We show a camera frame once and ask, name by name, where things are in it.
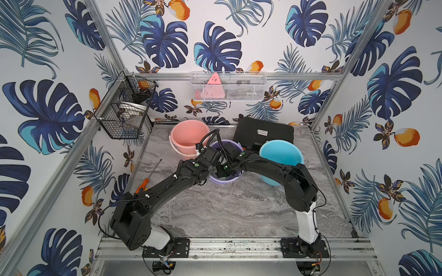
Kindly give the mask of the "black plastic tool case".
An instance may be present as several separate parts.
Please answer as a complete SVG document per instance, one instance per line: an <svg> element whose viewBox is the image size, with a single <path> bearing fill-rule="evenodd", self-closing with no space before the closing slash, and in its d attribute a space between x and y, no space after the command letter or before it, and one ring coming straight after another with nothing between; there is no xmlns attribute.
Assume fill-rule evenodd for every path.
<svg viewBox="0 0 442 276"><path fill-rule="evenodd" d="M260 148L272 140L284 140L289 143L294 141L292 126L243 117L239 120L233 141L243 148L259 152Z"/></svg>

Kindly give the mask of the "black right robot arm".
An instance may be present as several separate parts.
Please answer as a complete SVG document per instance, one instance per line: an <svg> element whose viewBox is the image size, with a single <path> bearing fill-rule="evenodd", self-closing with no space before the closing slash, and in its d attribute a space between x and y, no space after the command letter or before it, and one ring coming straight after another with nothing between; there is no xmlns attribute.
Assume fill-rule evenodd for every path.
<svg viewBox="0 0 442 276"><path fill-rule="evenodd" d="M317 241L319 231L314 208L317 207L318 187L305 165L280 164L253 151L235 149L229 152L224 162L216 165L214 173L221 178L238 171L256 173L282 185L289 206L297 213L298 238L307 244Z"/></svg>

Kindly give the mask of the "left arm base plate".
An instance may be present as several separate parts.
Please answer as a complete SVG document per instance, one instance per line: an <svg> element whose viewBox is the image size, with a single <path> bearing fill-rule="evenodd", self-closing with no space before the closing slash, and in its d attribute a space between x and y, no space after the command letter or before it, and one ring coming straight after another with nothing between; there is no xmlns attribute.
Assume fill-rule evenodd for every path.
<svg viewBox="0 0 442 276"><path fill-rule="evenodd" d="M154 247L144 247L142 256L144 258L187 258L189 257L190 239L172 238L161 250Z"/></svg>

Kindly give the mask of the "pink triangular object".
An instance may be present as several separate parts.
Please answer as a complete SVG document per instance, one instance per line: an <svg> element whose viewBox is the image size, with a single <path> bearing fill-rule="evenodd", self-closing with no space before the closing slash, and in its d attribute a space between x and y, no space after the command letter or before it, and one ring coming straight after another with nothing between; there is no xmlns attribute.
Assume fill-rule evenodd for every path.
<svg viewBox="0 0 442 276"><path fill-rule="evenodd" d="M220 76L217 72L213 73L203 90L200 93L203 100L221 100L226 96Z"/></svg>

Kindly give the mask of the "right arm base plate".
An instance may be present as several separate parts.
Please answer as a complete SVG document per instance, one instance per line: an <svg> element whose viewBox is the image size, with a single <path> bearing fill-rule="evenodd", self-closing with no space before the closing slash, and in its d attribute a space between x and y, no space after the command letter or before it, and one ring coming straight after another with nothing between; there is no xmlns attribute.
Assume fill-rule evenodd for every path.
<svg viewBox="0 0 442 276"><path fill-rule="evenodd" d="M321 259L330 257L328 246L320 236L317 237L316 241L314 241L312 244L309 244L299 237L282 238L280 240L280 250L284 259Z"/></svg>

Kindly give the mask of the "orange handled screwdriver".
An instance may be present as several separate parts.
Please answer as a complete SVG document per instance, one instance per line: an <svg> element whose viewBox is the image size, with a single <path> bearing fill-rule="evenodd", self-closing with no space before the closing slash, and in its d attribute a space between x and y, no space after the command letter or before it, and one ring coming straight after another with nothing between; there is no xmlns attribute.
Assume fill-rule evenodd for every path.
<svg viewBox="0 0 442 276"><path fill-rule="evenodd" d="M158 161L158 163L155 165L154 169L152 170L152 172L148 175L147 178L145 178L145 180L143 181L143 183L137 188L136 190L136 194L144 192L146 190L146 186L148 185L148 183L150 182L150 178L151 176L154 174L154 172L156 171L157 167L160 165L160 163L162 162L162 159L160 159Z"/></svg>

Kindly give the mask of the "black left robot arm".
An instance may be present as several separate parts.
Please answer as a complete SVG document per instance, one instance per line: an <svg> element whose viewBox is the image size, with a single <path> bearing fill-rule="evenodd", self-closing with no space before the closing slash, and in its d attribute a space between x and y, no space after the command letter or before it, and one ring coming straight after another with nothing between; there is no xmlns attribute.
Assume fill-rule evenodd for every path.
<svg viewBox="0 0 442 276"><path fill-rule="evenodd" d="M221 156L221 152L207 147L196 159L180 161L176 171L155 186L137 194L123 194L113 213L111 229L131 251L139 247L163 250L172 236L162 228L153 227L151 217L185 189L206 181Z"/></svg>

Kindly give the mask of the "pink plastic bucket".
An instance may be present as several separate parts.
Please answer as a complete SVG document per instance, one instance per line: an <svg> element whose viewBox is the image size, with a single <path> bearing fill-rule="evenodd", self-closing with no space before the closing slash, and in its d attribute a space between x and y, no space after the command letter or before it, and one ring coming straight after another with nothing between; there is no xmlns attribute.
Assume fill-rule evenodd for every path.
<svg viewBox="0 0 442 276"><path fill-rule="evenodd" d="M177 124L169 135L172 149L185 160L197 157L197 144L200 143L210 129L198 120L187 120Z"/></svg>

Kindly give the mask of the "aluminium front rail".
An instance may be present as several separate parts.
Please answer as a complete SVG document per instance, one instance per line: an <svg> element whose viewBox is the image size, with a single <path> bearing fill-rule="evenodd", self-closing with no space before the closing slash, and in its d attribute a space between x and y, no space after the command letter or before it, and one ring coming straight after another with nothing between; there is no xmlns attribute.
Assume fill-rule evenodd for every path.
<svg viewBox="0 0 442 276"><path fill-rule="evenodd" d="M329 258L284 259L280 250L282 238L189 238L187 258L171 261L377 261L371 242L365 238L327 238Z"/></svg>

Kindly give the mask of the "purple plastic bucket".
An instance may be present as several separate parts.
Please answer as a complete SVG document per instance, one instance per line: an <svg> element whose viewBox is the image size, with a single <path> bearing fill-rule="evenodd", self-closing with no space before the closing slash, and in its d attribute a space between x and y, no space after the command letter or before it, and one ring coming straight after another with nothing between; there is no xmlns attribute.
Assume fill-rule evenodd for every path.
<svg viewBox="0 0 442 276"><path fill-rule="evenodd" d="M239 143L229 140L229 139L223 139L222 144L224 147L226 145L231 145L231 146L235 147L236 150L240 150L240 151L243 150L243 147ZM243 174L242 170L237 170L233 175L229 175L229 176L225 176L225 177L218 177L216 174L211 174L209 177L209 180L215 184L223 185L223 184L228 184L228 183L236 181L237 179L239 179L242 176L242 174Z"/></svg>

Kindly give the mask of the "turquoise plastic bucket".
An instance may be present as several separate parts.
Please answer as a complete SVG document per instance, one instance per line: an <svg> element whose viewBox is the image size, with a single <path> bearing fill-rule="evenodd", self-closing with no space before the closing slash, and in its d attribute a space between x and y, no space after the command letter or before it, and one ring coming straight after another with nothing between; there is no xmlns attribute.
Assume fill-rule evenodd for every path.
<svg viewBox="0 0 442 276"><path fill-rule="evenodd" d="M284 165L296 166L298 163L305 164L303 154L299 148L285 140L267 141L261 146L259 155Z"/></svg>

